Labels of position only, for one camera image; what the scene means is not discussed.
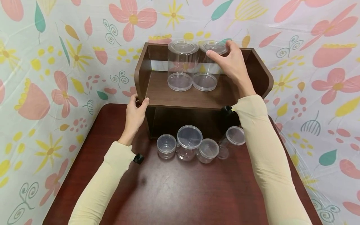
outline black wristband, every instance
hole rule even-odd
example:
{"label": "black wristband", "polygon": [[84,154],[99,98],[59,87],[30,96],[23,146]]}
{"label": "black wristband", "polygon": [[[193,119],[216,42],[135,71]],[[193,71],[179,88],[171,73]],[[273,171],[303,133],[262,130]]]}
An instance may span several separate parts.
{"label": "black wristband", "polygon": [[134,157],[133,161],[140,165],[144,161],[144,159],[145,159],[145,157],[142,154],[138,153]]}

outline beige sleeve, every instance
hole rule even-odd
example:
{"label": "beige sleeve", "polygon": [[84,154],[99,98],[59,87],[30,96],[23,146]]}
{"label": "beige sleeve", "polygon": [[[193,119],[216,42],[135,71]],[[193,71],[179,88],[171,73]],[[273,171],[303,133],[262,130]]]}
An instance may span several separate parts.
{"label": "beige sleeve", "polygon": [[104,162],[80,195],[71,213],[69,224],[99,224],[123,174],[128,170],[135,154],[132,146],[113,142]]}
{"label": "beige sleeve", "polygon": [[311,224],[292,182],[284,148],[259,95],[238,100],[233,106],[245,132],[256,181],[265,201],[269,224]]}

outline table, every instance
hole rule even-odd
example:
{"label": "table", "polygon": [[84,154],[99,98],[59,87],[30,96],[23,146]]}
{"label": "table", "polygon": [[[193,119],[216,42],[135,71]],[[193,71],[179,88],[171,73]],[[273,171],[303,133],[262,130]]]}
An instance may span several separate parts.
{"label": "table", "polygon": [[[44,224],[67,224],[80,194],[125,126],[126,105],[107,104],[97,116]],[[197,159],[169,161],[157,156],[156,140],[142,126],[133,142],[141,165],[131,163],[105,211],[101,224],[268,224],[262,194],[246,146],[226,160],[202,164]],[[299,197],[313,224],[321,224],[309,196],[290,163]]]}

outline left hand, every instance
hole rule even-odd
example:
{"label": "left hand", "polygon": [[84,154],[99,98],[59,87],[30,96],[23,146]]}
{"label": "left hand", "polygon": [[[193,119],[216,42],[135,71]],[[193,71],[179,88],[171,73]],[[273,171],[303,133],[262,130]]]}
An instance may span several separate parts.
{"label": "left hand", "polygon": [[137,97],[138,94],[134,94],[130,98],[130,102],[126,108],[125,129],[121,135],[121,138],[118,140],[119,143],[127,146],[131,145],[135,134],[139,130],[141,124],[143,124],[146,108],[149,105],[149,98],[145,98],[141,106],[136,107]]}

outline floral backdrop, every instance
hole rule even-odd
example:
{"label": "floral backdrop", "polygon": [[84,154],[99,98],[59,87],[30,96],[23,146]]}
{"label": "floral backdrop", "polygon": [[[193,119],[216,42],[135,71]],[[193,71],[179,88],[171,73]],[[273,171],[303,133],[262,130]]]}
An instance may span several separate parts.
{"label": "floral backdrop", "polygon": [[357,0],[0,0],[1,224],[41,224],[100,108],[135,93],[144,42],[233,39],[323,224],[360,220]]}

